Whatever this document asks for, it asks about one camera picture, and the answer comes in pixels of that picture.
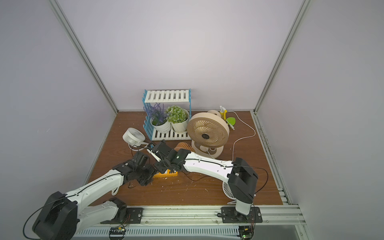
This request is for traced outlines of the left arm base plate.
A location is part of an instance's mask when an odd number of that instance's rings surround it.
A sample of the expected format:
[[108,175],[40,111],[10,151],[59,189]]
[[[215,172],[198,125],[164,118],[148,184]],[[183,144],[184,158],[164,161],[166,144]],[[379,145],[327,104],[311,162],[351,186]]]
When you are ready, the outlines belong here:
[[120,209],[112,220],[103,221],[101,224],[140,224],[143,211],[144,208]]

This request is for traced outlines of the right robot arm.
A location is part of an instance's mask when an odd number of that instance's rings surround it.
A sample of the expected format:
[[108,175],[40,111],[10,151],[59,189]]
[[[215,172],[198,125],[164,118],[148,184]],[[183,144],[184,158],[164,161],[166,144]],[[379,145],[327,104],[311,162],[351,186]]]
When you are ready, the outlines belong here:
[[155,159],[155,168],[162,174],[170,171],[200,173],[221,180],[229,186],[236,200],[235,210],[247,216],[251,211],[257,192],[259,176],[244,159],[222,161],[198,155],[186,149],[178,151],[165,141],[147,150]]

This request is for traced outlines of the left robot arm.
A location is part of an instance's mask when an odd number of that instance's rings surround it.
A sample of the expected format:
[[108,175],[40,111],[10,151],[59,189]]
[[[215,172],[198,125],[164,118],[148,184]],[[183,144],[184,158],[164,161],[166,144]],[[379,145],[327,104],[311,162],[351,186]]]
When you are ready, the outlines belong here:
[[[98,179],[65,194],[51,194],[43,207],[37,210],[32,231],[39,240],[70,240],[78,232],[102,222],[123,224],[130,218],[127,205],[115,197],[119,188],[136,180],[148,185],[157,170],[147,160],[149,156],[138,152],[132,160],[120,163]],[[108,201],[91,206],[93,202],[111,192]]]

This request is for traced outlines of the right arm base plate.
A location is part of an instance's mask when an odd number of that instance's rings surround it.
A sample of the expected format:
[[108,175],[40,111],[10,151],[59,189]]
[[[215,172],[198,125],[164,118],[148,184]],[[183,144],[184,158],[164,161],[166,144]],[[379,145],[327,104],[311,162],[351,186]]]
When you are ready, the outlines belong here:
[[221,218],[225,224],[245,224],[245,223],[262,223],[263,218],[260,208],[251,206],[248,215],[243,215],[236,211],[235,207],[222,207],[217,217]]

